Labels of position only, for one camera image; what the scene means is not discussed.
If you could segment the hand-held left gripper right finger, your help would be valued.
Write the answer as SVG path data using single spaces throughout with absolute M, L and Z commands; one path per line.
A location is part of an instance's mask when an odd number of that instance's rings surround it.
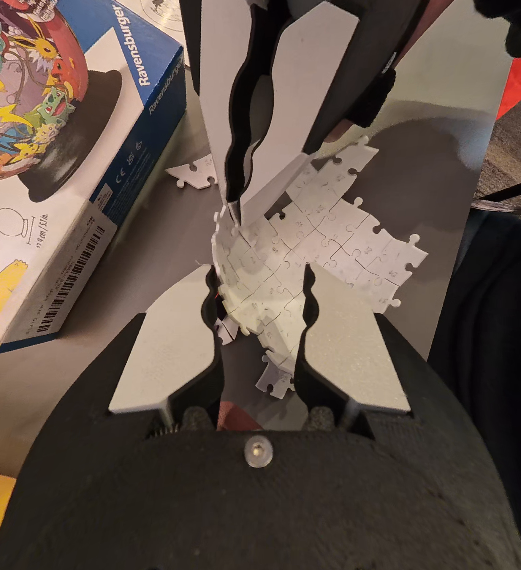
M 407 395 L 364 294 L 315 263 L 305 266 L 305 328 L 294 385 L 309 412 L 327 408 L 351 429 L 363 411 L 406 415 Z

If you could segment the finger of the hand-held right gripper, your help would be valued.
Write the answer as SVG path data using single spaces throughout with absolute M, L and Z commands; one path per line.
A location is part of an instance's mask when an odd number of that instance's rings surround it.
M 312 9 L 281 34 L 271 69 L 271 122 L 252 153 L 240 225 L 263 216 L 308 163 L 313 151 L 304 147 L 358 23 L 343 9 Z
M 223 203 L 242 224 L 239 200 L 252 142 L 250 107 L 259 80 L 254 59 L 264 1 L 190 1 L 189 60 Z

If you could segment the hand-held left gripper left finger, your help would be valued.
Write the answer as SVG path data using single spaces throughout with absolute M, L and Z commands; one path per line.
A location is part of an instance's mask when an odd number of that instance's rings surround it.
M 109 404 L 114 414 L 157 410 L 181 424 L 189 408 L 218 423 L 224 370 L 214 330 L 216 271 L 201 265 L 166 290 L 145 313 Z

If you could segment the white-backed puzzle piece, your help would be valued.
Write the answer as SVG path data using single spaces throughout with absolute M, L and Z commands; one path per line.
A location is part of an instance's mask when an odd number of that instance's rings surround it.
M 166 173 L 176 179 L 178 188 L 190 185 L 195 189 L 202 190 L 218 183 L 211 153 L 191 163 L 167 168 Z

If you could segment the partly built puzzle ball shell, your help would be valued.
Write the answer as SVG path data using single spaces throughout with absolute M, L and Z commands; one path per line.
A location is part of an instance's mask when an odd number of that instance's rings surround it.
M 213 260 L 228 317 L 266 350 L 256 387 L 283 399 L 294 390 L 293 371 L 304 329 L 305 266 L 316 263 L 350 288 L 362 291 L 375 313 L 398 307 L 395 294 L 427 253 L 392 237 L 379 221 L 343 195 L 376 156 L 368 137 L 337 152 L 317 170 L 312 164 L 286 189 L 291 202 L 270 219 L 237 227 L 227 206 L 215 214 Z

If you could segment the person's right forearm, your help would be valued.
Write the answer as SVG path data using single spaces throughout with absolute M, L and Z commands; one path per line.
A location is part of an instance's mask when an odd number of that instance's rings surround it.
M 474 1 L 476 10 L 486 18 L 503 18 L 509 23 L 506 52 L 521 58 L 521 1 Z

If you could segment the blue puzzle box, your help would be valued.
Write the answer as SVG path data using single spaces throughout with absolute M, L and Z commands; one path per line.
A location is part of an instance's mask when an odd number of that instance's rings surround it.
M 0 1 L 0 353 L 51 340 L 186 110 L 122 1 Z

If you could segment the person's right hand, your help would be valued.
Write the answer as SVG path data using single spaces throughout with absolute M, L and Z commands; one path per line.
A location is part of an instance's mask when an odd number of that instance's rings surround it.
M 335 142 L 342 138 L 342 136 L 349 131 L 354 124 L 348 119 L 342 119 L 325 138 L 325 143 Z

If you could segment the white instruction sheet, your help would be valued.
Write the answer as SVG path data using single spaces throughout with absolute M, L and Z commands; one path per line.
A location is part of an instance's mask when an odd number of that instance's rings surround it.
M 144 15 L 165 32 L 183 32 L 179 1 L 141 1 Z

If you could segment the black metal frame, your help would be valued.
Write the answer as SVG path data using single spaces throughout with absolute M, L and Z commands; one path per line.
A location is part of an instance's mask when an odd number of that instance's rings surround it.
M 471 203 L 471 209 L 498 213 L 512 213 L 517 216 L 521 216 L 521 206 L 505 203 L 505 201 L 519 196 L 521 196 L 521 183 L 485 195 L 481 199 L 473 200 Z

